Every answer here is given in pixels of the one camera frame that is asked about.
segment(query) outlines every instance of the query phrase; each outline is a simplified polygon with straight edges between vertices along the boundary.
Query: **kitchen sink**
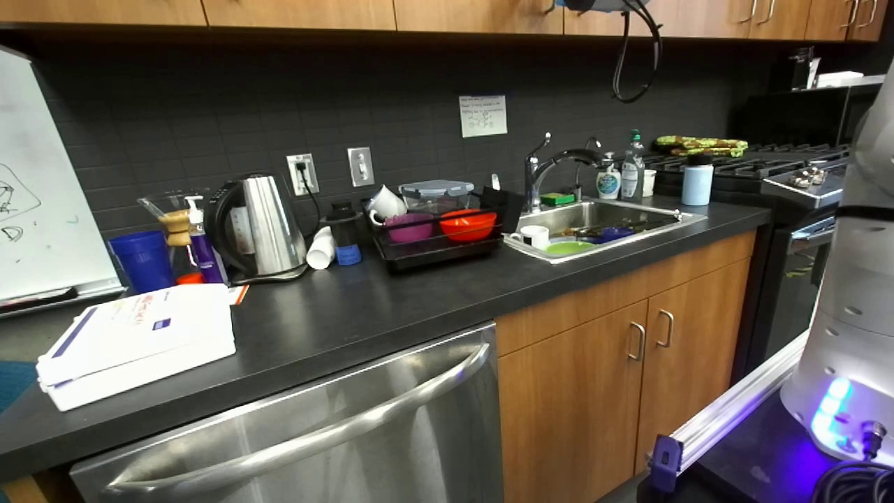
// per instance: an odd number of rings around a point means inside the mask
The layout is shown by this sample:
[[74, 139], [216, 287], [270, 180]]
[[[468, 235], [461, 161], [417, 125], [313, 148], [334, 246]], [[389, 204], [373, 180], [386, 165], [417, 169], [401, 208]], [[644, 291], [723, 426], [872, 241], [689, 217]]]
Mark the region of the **kitchen sink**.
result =
[[519, 217], [519, 225], [548, 225], [551, 246], [533, 247], [519, 231], [506, 235], [506, 246], [542, 261], [569, 261], [628, 243], [649, 241], [653, 235], [675, 231], [704, 221], [704, 215], [661, 208], [628, 200], [581, 200], [555, 208], [538, 208]]

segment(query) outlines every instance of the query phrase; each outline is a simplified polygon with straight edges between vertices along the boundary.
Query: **whiteboard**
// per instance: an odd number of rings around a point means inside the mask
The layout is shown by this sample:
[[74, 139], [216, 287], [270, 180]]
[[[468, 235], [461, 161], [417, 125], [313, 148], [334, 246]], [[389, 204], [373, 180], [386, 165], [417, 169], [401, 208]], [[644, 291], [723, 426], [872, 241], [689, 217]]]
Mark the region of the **whiteboard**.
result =
[[26, 55], [0, 48], [0, 306], [123, 291]]

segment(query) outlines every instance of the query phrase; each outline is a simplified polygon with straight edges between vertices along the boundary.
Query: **blue light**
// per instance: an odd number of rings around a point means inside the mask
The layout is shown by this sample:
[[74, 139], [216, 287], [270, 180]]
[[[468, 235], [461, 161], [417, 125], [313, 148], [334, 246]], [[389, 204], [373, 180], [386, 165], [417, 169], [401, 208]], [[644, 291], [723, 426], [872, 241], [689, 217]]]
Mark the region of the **blue light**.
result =
[[826, 397], [836, 397], [839, 401], [848, 394], [848, 380], [832, 380]]
[[843, 377], [832, 380], [826, 394], [819, 401], [819, 411], [811, 418], [812, 435], [832, 449], [847, 447], [847, 433], [839, 429], [836, 415], [847, 408], [848, 397], [851, 397], [848, 380]]

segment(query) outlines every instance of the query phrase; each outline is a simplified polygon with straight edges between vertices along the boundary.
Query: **dark gray backsplash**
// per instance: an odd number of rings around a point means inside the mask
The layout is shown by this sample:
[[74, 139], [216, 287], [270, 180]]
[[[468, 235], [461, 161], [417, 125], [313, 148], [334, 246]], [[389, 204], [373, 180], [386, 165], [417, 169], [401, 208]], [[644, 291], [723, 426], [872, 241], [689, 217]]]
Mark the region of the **dark gray backsplash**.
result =
[[[348, 144], [372, 144], [380, 183], [482, 183], [499, 172], [519, 190], [524, 150], [544, 129], [552, 148], [601, 137], [616, 150], [628, 129], [649, 139], [723, 134], [728, 106], [764, 84], [757, 57], [773, 49], [668, 41], [653, 90], [639, 102], [616, 102], [609, 98], [614, 39], [48, 37], [19, 48], [35, 62], [107, 236], [153, 225], [133, 204], [143, 193], [217, 187], [239, 172], [273, 172], [290, 193], [284, 152], [298, 150], [313, 150], [327, 204], [373, 190], [351, 190]], [[636, 41], [626, 85], [639, 84], [649, 55]], [[506, 91], [509, 134], [461, 139], [461, 91]], [[290, 200], [310, 231], [310, 200]]]

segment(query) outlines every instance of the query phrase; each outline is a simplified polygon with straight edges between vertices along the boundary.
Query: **stainless steel dishwasher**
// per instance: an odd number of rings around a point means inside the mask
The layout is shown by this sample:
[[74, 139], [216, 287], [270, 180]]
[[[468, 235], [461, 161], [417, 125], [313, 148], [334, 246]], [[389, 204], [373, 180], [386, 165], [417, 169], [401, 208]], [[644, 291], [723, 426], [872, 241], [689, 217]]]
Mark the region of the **stainless steel dishwasher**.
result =
[[87, 503], [498, 503], [493, 323], [73, 467]]

